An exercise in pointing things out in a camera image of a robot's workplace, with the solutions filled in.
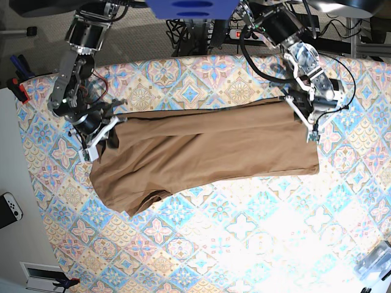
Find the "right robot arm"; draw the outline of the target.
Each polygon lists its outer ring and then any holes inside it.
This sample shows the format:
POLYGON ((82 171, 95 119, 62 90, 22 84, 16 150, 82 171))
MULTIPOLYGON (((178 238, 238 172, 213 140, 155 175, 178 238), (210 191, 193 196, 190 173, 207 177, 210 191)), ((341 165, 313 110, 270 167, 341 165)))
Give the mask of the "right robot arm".
POLYGON ((82 162, 98 159, 98 144, 106 140, 119 123, 118 118, 104 119, 104 112, 121 102, 93 100, 87 93, 86 82, 94 74, 93 57, 101 49, 104 37, 132 4, 132 1, 85 2, 76 9, 65 37, 70 49, 61 59, 48 109, 71 123, 80 136, 82 147, 78 153, 82 162))

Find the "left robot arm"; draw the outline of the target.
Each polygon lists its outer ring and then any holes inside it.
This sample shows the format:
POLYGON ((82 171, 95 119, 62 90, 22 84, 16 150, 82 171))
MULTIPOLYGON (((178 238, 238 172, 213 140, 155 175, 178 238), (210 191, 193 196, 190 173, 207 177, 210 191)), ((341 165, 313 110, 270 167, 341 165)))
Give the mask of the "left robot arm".
POLYGON ((239 35, 239 45, 251 69, 267 81, 291 85, 282 99, 306 126, 307 141, 319 142, 321 117, 344 109, 342 82, 327 77, 318 51, 301 39, 304 26, 283 4, 240 1, 236 12, 245 23, 239 35), (247 52, 245 39, 259 35, 266 39, 269 47, 283 50, 283 59, 293 71, 291 78, 270 76, 255 65, 247 52))

